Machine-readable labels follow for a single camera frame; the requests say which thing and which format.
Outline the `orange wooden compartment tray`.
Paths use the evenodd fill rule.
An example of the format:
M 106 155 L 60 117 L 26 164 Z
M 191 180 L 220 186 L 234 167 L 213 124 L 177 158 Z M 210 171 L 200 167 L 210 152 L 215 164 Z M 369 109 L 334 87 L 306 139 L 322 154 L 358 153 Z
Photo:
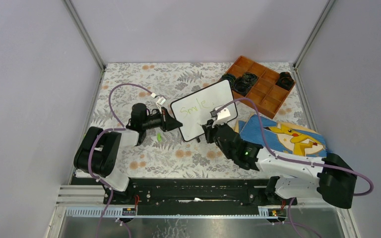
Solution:
M 242 101 L 273 119 L 296 84 L 291 73 L 276 72 L 245 56 L 239 56 L 220 78 L 227 80 L 235 99 L 246 97 L 254 102 Z

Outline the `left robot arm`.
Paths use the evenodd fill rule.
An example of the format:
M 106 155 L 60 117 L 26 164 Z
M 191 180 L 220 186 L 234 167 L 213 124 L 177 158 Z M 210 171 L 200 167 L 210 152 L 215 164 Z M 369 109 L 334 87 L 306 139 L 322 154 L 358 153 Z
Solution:
M 115 198 L 121 203 L 130 203 L 134 191 L 128 187 L 129 177 L 115 167 L 119 148 L 141 145 L 149 129 L 160 128 L 166 132 L 182 126 L 165 107 L 149 112 L 145 104 L 134 104 L 125 129 L 90 127 L 76 152 L 73 165 L 114 190 Z

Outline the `white whiteboard black frame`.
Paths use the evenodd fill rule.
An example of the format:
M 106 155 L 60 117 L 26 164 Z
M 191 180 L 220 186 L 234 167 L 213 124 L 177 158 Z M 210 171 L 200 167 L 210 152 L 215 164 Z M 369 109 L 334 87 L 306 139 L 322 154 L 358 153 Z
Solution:
M 223 80 L 173 101 L 170 107 L 175 119 L 183 124 L 179 128 L 183 141 L 188 142 L 203 135 L 204 131 L 198 124 L 206 124 L 214 108 L 232 100 L 234 97 L 230 84 Z

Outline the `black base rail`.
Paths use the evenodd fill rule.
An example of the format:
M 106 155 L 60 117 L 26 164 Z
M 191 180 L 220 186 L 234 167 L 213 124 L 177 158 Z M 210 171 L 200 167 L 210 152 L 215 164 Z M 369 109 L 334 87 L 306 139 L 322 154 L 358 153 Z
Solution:
M 273 208 L 267 216 L 279 217 L 298 204 L 274 195 L 267 179 L 132 178 L 125 192 L 110 195 L 104 188 L 98 201 L 111 205 L 108 215 L 125 218 L 259 216 L 266 206 Z

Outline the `blue Pikachu cloth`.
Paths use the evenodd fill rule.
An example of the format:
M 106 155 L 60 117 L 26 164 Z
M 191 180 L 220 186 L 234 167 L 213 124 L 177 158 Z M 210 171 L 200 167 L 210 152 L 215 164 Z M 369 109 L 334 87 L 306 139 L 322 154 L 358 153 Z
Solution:
M 276 122 L 256 114 L 236 122 L 234 131 L 242 140 L 268 146 L 275 151 L 306 157 L 326 157 L 324 137 L 314 130 L 289 122 Z

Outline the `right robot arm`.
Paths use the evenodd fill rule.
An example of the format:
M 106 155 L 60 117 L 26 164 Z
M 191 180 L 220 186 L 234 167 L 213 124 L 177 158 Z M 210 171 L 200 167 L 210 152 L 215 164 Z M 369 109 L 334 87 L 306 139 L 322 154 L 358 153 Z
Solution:
M 293 197 L 322 198 L 338 208 L 350 209 L 357 174 L 337 154 L 307 157 L 245 141 L 227 124 L 209 120 L 202 126 L 207 143 L 214 143 L 237 166 L 245 170 L 272 171 L 265 190 L 266 201 L 277 204 Z

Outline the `floral tablecloth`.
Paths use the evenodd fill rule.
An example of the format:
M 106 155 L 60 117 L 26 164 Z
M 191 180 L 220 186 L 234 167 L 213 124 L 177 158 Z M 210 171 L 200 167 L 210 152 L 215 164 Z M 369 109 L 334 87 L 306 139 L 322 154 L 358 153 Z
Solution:
M 110 63 L 97 96 L 91 125 L 119 128 L 130 118 L 132 105 L 155 108 L 151 93 L 166 98 L 165 107 L 178 98 L 216 82 L 230 67 L 228 62 Z M 157 141 L 157 133 L 162 141 Z M 265 179 L 271 173 L 247 171 L 226 159 L 214 145 L 185 142 L 178 130 L 147 131 L 140 146 L 120 148 L 115 167 L 131 178 Z

